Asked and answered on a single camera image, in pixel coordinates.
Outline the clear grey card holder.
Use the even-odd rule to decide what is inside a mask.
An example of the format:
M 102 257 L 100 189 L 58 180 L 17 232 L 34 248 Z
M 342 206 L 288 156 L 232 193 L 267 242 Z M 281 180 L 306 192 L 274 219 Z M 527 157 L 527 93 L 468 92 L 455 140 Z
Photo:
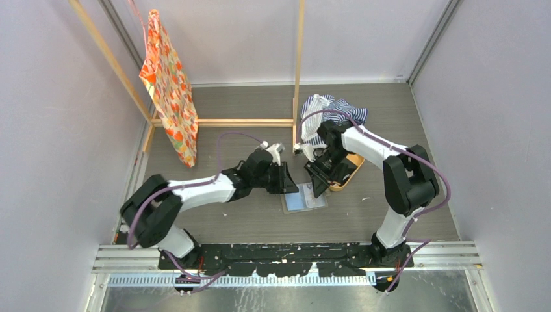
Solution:
M 301 183 L 298 185 L 299 193 L 283 194 L 281 196 L 283 212 L 285 214 L 301 213 L 301 212 L 321 209 L 329 206 L 327 202 L 326 194 L 323 193 L 320 197 L 318 197 L 320 201 L 323 202 L 323 206 L 317 207 L 317 208 L 308 208 L 305 204 L 305 197 L 304 197 L 304 191 L 303 191 L 304 184 L 305 183 Z

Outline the yellow oval tray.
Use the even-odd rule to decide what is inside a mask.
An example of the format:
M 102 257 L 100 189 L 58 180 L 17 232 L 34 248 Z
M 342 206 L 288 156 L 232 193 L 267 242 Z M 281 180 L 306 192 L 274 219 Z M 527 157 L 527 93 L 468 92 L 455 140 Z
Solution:
M 365 159 L 362 156 L 353 153 L 348 154 L 347 157 L 342 161 L 342 164 L 346 166 L 344 169 L 344 173 L 338 180 L 332 182 L 329 190 L 331 192 L 342 191 L 350 182 L 352 177 L 358 172 L 360 167 L 362 167 L 364 162 Z

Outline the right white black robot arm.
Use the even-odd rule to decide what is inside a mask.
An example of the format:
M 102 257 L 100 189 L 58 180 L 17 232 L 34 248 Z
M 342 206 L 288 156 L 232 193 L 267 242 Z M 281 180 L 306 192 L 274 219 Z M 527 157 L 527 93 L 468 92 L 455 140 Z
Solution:
M 397 263 L 405 249 L 408 225 L 440 192 L 426 150 L 419 145 L 408 148 L 395 144 L 351 121 L 322 122 L 317 133 L 326 146 L 305 165 L 314 197 L 322 195 L 343 176 L 349 154 L 376 165 L 383 172 L 389 208 L 371 238 L 369 254 L 372 263 L 380 267 Z

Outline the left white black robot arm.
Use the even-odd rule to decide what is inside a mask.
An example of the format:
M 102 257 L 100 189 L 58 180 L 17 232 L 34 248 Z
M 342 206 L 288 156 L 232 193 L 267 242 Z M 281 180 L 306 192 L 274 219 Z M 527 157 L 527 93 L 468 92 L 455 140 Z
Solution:
M 254 189 L 276 195 L 299 191 L 279 152 L 261 148 L 210 177 L 168 181 L 160 174 L 153 175 L 120 208 L 129 227 L 127 246 L 131 250 L 157 246 L 182 268 L 194 268 L 200 247 L 187 230 L 175 225 L 179 214 L 208 204 L 235 202 Z

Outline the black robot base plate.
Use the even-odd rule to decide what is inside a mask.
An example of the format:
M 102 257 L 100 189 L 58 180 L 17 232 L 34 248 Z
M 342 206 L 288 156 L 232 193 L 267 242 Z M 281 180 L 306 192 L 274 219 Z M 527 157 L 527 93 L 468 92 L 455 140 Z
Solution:
M 395 271 L 411 253 L 403 244 L 389 253 L 378 252 L 370 244 L 292 243 L 292 244 L 202 244 L 183 258 L 162 252 L 161 270 L 199 269 L 207 276 L 224 271 L 228 276 L 305 276 L 316 269 L 321 277 L 361 276 L 368 268 Z

